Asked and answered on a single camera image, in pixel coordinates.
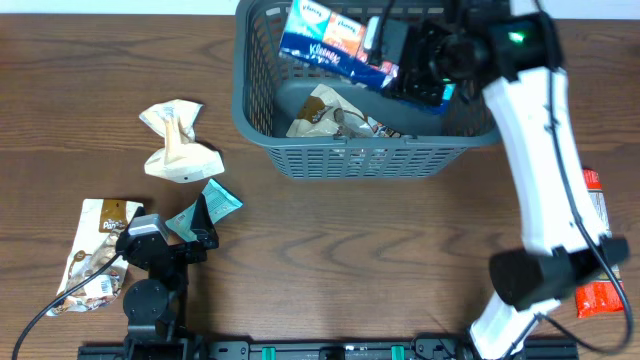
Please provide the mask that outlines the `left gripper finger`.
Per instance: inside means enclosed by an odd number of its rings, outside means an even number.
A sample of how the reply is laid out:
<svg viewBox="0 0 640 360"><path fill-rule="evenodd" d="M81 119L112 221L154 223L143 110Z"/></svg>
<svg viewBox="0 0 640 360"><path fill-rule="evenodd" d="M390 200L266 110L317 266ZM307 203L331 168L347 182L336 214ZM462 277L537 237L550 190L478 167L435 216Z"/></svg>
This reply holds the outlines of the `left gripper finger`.
<svg viewBox="0 0 640 360"><path fill-rule="evenodd" d="M128 220L128 224L131 225L133 220L137 217L144 216L146 214L146 210L143 206L139 206L134 212L132 217Z"/></svg>
<svg viewBox="0 0 640 360"><path fill-rule="evenodd" d="M191 231L199 242L216 242L217 233L208 213L206 197L200 194L195 202Z"/></svg>

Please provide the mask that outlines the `teal snack packet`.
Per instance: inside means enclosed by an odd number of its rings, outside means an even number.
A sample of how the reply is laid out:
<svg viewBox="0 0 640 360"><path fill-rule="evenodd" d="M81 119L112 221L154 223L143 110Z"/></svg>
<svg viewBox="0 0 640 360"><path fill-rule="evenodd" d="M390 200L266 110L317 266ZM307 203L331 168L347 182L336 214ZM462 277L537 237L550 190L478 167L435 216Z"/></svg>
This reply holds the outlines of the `teal snack packet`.
<svg viewBox="0 0 640 360"><path fill-rule="evenodd" d="M233 194L227 191L214 179L210 179L202 194L206 199L209 219L216 224L233 211L241 208L243 203ZM175 232L184 241L196 241L196 235L190 230L196 205L192 204L178 215L167 220L166 226Z"/></svg>

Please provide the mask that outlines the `cream snack pouch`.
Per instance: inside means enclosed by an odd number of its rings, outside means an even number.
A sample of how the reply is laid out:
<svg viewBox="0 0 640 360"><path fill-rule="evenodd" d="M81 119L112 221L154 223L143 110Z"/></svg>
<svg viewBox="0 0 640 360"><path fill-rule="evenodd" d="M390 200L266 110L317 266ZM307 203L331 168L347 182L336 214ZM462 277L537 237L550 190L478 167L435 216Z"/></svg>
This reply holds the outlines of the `cream snack pouch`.
<svg viewBox="0 0 640 360"><path fill-rule="evenodd" d="M195 120L202 104L175 99L152 105L139 118L164 139L164 147L144 164L147 175L175 183L200 181L225 171L222 157L196 141Z"/></svg>

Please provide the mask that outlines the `Kleenex tissue multipack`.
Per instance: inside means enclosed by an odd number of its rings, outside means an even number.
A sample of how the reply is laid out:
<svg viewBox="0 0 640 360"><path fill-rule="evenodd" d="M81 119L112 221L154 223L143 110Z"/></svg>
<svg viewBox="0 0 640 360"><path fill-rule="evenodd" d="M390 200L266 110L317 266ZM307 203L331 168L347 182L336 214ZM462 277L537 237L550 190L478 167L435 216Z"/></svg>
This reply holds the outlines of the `Kleenex tissue multipack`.
<svg viewBox="0 0 640 360"><path fill-rule="evenodd" d="M360 83L360 47L366 30L367 23L359 23L316 1L295 0L286 20L279 53L365 87ZM407 104L442 114L450 101L443 106Z"/></svg>

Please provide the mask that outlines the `orange pasta packet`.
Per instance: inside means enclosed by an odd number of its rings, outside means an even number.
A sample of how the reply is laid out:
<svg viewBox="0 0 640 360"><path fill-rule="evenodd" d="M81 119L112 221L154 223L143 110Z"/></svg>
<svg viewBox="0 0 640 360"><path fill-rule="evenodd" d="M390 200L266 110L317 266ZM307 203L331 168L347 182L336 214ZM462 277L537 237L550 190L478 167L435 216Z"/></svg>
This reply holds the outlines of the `orange pasta packet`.
<svg viewBox="0 0 640 360"><path fill-rule="evenodd" d="M608 211L599 174L591 168L584 168L583 177L593 206L606 230L610 231ZM624 310L613 284L606 275L601 275L594 281L578 288L575 293L575 301L578 318Z"/></svg>

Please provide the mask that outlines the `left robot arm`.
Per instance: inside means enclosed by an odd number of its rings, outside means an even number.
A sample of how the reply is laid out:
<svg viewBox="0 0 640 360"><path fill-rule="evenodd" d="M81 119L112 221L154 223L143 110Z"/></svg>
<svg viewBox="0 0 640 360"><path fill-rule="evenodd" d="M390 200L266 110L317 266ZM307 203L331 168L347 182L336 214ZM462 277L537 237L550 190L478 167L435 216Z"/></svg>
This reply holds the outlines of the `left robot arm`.
<svg viewBox="0 0 640 360"><path fill-rule="evenodd" d="M148 273L134 283L123 300L128 318L124 340L126 359L200 360L209 357L203 337L186 328L188 266L207 260L219 246L206 198L195 202L190 230L194 241L171 245L169 229L157 214L140 207L116 243L116 253Z"/></svg>

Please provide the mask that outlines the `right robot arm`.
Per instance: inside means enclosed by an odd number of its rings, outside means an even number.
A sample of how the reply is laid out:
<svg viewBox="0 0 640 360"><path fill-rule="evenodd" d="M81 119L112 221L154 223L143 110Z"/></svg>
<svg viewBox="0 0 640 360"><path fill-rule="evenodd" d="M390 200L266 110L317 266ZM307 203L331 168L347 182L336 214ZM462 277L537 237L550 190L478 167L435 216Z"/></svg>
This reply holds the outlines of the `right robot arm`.
<svg viewBox="0 0 640 360"><path fill-rule="evenodd" d="M568 106L568 76L550 15L513 15L507 1L446 1L447 25L418 27L388 12L367 25L372 65L399 66L387 96L423 102L427 88L473 87L490 110L512 172L521 248L489 261L493 295L456 351L460 359L510 359L561 301L629 256L593 206Z"/></svg>

